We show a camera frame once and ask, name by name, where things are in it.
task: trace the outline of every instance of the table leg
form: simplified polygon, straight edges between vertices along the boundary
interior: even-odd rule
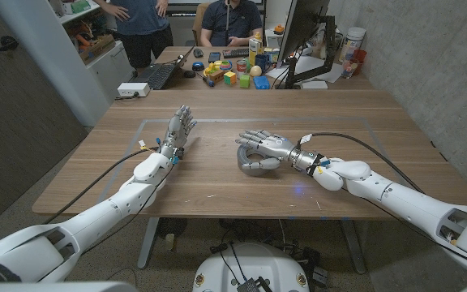
[[[353,268],[356,273],[362,275],[366,273],[365,261],[363,259],[362,249],[354,229],[354,223],[351,220],[341,221],[341,230],[344,233],[347,247],[349,248],[349,254],[353,263]]]
[[[156,229],[158,228],[158,221],[160,218],[151,217],[147,223],[147,229],[145,230],[144,242],[142,243],[142,249],[139,252],[138,257],[138,268],[144,269],[147,267],[149,256],[151,255],[152,247],[154,247],[154,240],[156,239]]]

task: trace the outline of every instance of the wooden table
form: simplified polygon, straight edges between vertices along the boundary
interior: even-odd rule
[[[175,58],[178,57],[178,55],[182,54],[185,55],[186,52],[188,52],[190,47],[168,47],[166,48],[163,53],[161,53],[160,57],[156,60],[156,62],[169,62],[171,60],[174,60]],[[221,56],[223,54],[224,49],[231,49],[227,47],[213,47],[213,48],[205,48],[205,47],[199,47],[203,51],[203,57],[202,58],[196,58],[194,57],[194,54],[191,52],[188,55],[188,58],[183,65],[184,70],[192,70],[192,63],[200,61],[202,62],[205,66],[207,66],[208,62],[208,55],[211,52],[219,52],[221,53]],[[232,61],[233,63],[233,71],[235,70],[235,63],[237,60],[241,58],[230,58],[229,60]],[[273,81],[275,80],[272,77],[268,76],[269,83],[272,84]],[[372,84],[365,78],[363,75],[355,75],[351,79],[344,79],[344,78],[339,78],[335,83],[328,83],[329,89],[344,89],[344,90],[361,90],[361,89],[374,89],[372,87]],[[169,81],[167,84],[167,89],[206,89],[206,90],[217,90],[217,89],[238,89],[238,90],[246,90],[245,88],[241,88],[238,84],[234,86],[230,86],[228,84],[225,84],[224,82],[219,82],[216,84],[214,88],[210,88],[207,86],[199,76],[196,76],[195,78],[185,78],[183,77],[183,72],[178,72],[172,80]],[[253,84],[253,79],[250,80],[250,89],[255,90],[255,86]]]
[[[158,61],[173,58],[167,53],[171,49],[179,52],[178,48],[169,48]],[[337,88],[338,82],[350,89]],[[238,145],[234,141],[247,129],[265,129],[292,141],[317,131],[353,135],[387,155],[428,195],[467,204],[466,182],[390,94],[369,88],[362,75],[339,79],[336,86],[320,91],[242,92],[227,86],[209,88],[198,79],[175,79],[174,83],[168,90],[151,91],[146,98],[115,102],[38,198],[33,212],[57,212],[115,161],[138,150],[138,140],[156,145],[155,138],[164,137],[169,118],[181,105],[191,107],[198,125],[189,135],[184,160],[167,178],[154,204],[142,211],[151,219],[140,267],[145,266],[158,217],[390,219],[345,191],[324,190],[287,163],[263,177],[245,175],[237,166]],[[374,171],[401,182],[378,157],[352,141],[318,137],[303,148],[327,157],[366,161]],[[111,196],[147,155],[125,161],[66,213],[80,213]],[[358,246],[352,224],[345,228],[349,228],[345,231],[350,234],[348,240]],[[359,246],[354,252],[353,256],[361,256]]]

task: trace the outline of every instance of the white robotic arm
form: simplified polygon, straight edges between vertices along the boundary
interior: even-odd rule
[[[195,124],[190,109],[182,106],[169,122],[160,151],[137,165],[116,194],[68,221],[30,226],[0,240],[0,282],[64,280],[91,244],[152,204]]]
[[[317,152],[301,150],[267,131],[247,131],[240,136],[236,142],[256,149],[265,158],[260,163],[240,165],[245,173],[265,165],[268,170],[276,168],[275,163],[266,161],[291,161],[294,168],[305,170],[329,191],[338,191],[345,184],[351,194],[383,205],[417,226],[467,268],[467,206],[447,204],[402,186],[372,171],[363,161],[327,159]]]

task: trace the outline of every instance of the computer monitor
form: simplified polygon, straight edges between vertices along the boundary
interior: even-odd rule
[[[294,74],[296,58],[291,58],[285,88],[292,88],[293,84],[327,73],[334,61],[334,16],[326,16],[329,0],[293,0],[289,8],[288,19],[285,23],[284,36],[278,61],[285,60],[292,52],[306,44],[319,30],[321,23],[326,23],[326,53],[323,66],[300,74]]]

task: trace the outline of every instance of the black shorts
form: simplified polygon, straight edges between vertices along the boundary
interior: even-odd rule
[[[145,68],[151,64],[151,51],[154,57],[158,58],[166,47],[174,45],[170,25],[149,35],[119,34],[119,36],[126,49],[129,63],[135,69]]]

